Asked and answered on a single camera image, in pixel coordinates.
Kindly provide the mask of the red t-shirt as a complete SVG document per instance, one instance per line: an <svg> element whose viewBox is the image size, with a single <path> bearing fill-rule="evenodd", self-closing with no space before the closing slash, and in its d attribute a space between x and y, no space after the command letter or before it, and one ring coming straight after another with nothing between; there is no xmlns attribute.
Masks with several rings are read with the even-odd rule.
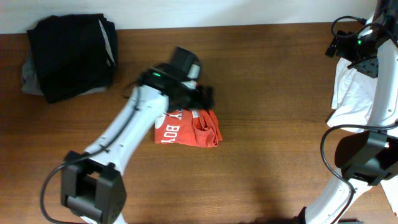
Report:
<svg viewBox="0 0 398 224"><path fill-rule="evenodd" d="M176 110L155 120L156 144L216 147L223 140L213 110Z"/></svg>

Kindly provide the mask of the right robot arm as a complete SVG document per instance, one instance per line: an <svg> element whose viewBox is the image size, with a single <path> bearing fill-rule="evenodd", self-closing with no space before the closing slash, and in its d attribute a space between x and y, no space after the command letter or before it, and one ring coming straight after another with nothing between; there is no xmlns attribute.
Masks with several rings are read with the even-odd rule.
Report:
<svg viewBox="0 0 398 224"><path fill-rule="evenodd" d="M333 174L322 194L294 217L294 223L339 223L363 193L397 176L397 0L378 1L371 21L357 32L333 31L325 54L347 59L348 69L377 79L373 108L361 133L343 138Z"/></svg>

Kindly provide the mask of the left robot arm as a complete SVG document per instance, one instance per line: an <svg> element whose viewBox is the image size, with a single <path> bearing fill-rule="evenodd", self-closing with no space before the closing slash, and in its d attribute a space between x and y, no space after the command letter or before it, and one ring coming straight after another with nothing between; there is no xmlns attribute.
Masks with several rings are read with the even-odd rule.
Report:
<svg viewBox="0 0 398 224"><path fill-rule="evenodd" d="M213 106L212 88L197 85L200 72L200 59L181 47L169 62L142 72L106 131L84 152L66 155L61 204L87 223L124 223L123 173L155 120L175 110Z"/></svg>

